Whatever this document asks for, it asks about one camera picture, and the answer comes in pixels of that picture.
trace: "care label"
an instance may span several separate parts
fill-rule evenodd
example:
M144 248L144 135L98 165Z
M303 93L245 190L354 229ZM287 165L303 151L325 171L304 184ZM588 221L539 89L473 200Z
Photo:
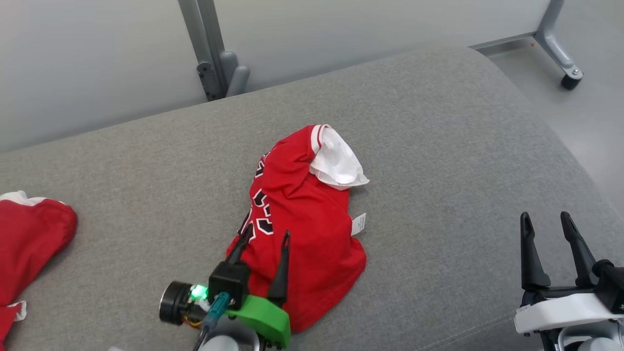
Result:
M351 224L351 236L356 235L357 233L364 230L364 224L366 223L366 213L363 213L353 220Z

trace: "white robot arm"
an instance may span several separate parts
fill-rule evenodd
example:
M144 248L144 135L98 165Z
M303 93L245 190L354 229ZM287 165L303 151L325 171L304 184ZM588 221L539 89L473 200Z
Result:
M545 351L624 351L624 268L596 262L567 212L561 222L578 275L573 287L550 287L529 214L520 217L525 293L514 318L516 331L540 334ZM589 339L570 343L572 337Z

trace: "gray couch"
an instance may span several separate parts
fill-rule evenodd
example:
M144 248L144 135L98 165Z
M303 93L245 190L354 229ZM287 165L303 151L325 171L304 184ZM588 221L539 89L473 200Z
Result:
M513 84L466 48L422 49L0 155L0 193L73 206L73 243L24 291L8 350L190 350L158 320L174 279L205 282L259 157L307 124L349 143L370 184L349 213L366 270L292 350L535 350L515 333L519 217L553 284L572 284L559 213L624 264L624 223Z

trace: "basketball jersey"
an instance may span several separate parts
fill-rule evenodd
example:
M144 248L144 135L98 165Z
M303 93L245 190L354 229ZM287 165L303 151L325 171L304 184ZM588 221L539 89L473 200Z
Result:
M26 302L15 300L69 245L76 223L74 210L60 201L21 190L0 194L0 351L13 322L26 316Z
M242 261L249 291L266 297L290 232L288 300L291 329L301 332L347 294L366 265L351 237L349 187L368 183L349 146L327 125L307 126L263 155L249 191L250 211L238 230L253 232Z

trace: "black camera lens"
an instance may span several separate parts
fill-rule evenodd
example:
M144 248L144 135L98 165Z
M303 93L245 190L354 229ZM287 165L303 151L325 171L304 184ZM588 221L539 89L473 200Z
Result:
M171 282L169 284L160 298L158 316L161 321L175 325L182 324L182 316L188 310L191 286L191 284L183 282Z

